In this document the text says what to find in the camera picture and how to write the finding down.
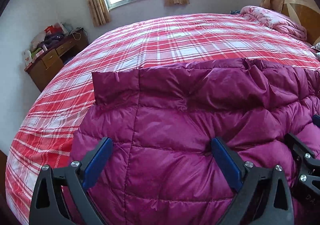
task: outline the purple puffer jacket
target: purple puffer jacket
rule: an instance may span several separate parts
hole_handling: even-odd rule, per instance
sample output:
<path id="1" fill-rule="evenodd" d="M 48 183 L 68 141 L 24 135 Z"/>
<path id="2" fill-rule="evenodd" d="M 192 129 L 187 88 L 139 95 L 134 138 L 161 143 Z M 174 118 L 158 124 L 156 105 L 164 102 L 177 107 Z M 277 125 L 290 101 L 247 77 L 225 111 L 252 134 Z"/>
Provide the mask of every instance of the purple puffer jacket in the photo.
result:
<path id="1" fill-rule="evenodd" d="M 70 160 L 102 137 L 113 139 L 113 154 L 89 191 L 108 224 L 215 224 L 234 196 L 211 155 L 215 136 L 244 161 L 281 165 L 290 186 L 297 167 L 284 135 L 292 132 L 320 153 L 320 129 L 311 120 L 320 113 L 318 72 L 240 58 L 92 78 L 96 103 L 74 134 Z M 293 203 L 300 224 L 306 210 Z"/>

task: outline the metal bolt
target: metal bolt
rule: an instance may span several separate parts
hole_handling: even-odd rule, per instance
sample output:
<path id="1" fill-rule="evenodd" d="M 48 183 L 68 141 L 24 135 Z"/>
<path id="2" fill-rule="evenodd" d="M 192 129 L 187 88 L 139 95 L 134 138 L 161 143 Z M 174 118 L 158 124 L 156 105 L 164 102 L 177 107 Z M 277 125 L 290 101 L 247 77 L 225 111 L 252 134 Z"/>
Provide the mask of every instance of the metal bolt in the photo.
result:
<path id="1" fill-rule="evenodd" d="M 250 162 L 250 161 L 246 161 L 244 164 L 246 167 L 249 167 L 249 168 L 252 168 L 254 166 L 253 162 Z"/>
<path id="2" fill-rule="evenodd" d="M 307 180 L 307 176 L 304 174 L 300 175 L 300 180 L 305 182 Z"/>
<path id="3" fill-rule="evenodd" d="M 72 166 L 72 167 L 78 167 L 79 164 L 80 164 L 79 161 L 73 161 L 73 162 L 71 163 L 71 166 Z"/>
<path id="4" fill-rule="evenodd" d="M 47 164 L 45 164 L 44 166 L 42 166 L 41 168 L 43 171 L 47 171 L 49 169 L 49 166 Z"/>
<path id="5" fill-rule="evenodd" d="M 277 165 L 276 165 L 276 170 L 279 171 L 279 172 L 281 172 L 281 171 L 283 170 L 283 169 L 282 169 L 282 166 L 279 165 L 279 164 L 277 164 Z"/>

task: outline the pink blanket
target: pink blanket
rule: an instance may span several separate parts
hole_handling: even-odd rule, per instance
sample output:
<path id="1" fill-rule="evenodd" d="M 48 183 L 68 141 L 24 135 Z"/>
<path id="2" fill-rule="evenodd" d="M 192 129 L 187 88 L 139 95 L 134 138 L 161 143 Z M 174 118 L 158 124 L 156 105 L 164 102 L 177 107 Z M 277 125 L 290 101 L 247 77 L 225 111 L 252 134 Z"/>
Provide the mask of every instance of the pink blanket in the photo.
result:
<path id="1" fill-rule="evenodd" d="M 288 34 L 298 40 L 307 40 L 306 29 L 283 14 L 255 6 L 246 6 L 242 8 L 240 14 L 258 20 L 266 27 L 283 34 Z"/>

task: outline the wooden nightstand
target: wooden nightstand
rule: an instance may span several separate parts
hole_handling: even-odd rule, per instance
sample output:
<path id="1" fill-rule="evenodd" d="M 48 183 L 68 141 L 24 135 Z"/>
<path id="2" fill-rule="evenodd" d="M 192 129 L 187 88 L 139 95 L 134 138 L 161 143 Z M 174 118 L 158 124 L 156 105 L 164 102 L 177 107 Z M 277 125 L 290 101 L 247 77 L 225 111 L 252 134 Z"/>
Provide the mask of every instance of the wooden nightstand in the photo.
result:
<path id="1" fill-rule="evenodd" d="M 40 91 L 49 84 L 56 74 L 63 68 L 64 62 L 76 56 L 88 46 L 88 39 L 83 28 L 74 36 L 70 34 L 55 44 L 26 70 Z"/>

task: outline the bed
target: bed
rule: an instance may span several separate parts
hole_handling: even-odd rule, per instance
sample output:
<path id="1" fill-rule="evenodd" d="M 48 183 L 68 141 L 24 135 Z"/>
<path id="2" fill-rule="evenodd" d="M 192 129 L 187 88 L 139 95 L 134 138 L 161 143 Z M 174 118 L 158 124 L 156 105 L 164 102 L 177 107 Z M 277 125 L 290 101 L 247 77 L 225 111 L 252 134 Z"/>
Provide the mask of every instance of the bed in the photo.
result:
<path id="1" fill-rule="evenodd" d="M 241 15 L 158 18 L 115 29 L 96 39 L 44 89 L 16 134 L 6 168 L 9 207 L 21 224 L 28 224 L 41 166 L 68 164 L 73 132 L 95 101 L 91 72 L 241 57 L 320 69 L 308 43 Z"/>

